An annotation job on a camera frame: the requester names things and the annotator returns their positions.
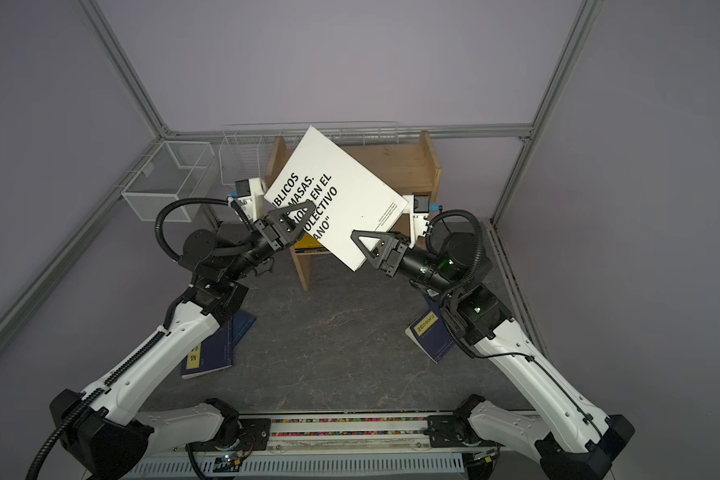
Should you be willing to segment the white book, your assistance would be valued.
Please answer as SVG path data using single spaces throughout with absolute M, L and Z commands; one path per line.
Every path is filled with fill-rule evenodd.
M 353 271 L 366 259 L 352 231 L 387 232 L 406 206 L 403 196 L 315 127 L 306 131 L 264 198 L 275 208 L 312 200 L 316 210 L 306 233 Z

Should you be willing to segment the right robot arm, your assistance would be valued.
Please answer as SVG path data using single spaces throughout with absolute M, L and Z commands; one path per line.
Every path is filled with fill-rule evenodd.
M 546 359 L 508 307 L 485 285 L 492 268 L 485 226 L 465 210 L 436 215 L 468 222 L 468 232 L 446 235 L 440 247 L 418 246 L 393 232 L 355 230 L 353 243 L 374 269 L 402 275 L 435 292 L 446 331 L 470 358 L 492 362 L 533 407 L 533 418 L 513 414 L 480 395 L 455 411 L 472 441 L 494 441 L 537 462 L 549 479 L 612 479 L 614 461 L 635 433 L 622 415 L 587 400 Z

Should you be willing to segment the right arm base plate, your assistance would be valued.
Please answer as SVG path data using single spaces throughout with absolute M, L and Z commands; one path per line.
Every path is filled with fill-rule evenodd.
M 434 448 L 502 447 L 502 444 L 478 437 L 468 423 L 452 414 L 430 415 L 424 434 Z

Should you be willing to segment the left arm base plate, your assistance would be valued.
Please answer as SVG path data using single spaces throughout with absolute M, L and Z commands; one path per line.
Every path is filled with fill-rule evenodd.
M 235 437 L 225 436 L 227 427 L 217 433 L 211 440 L 192 443 L 195 452 L 242 452 L 251 453 L 264 451 L 267 448 L 272 421 L 265 417 L 241 418 L 235 428 Z

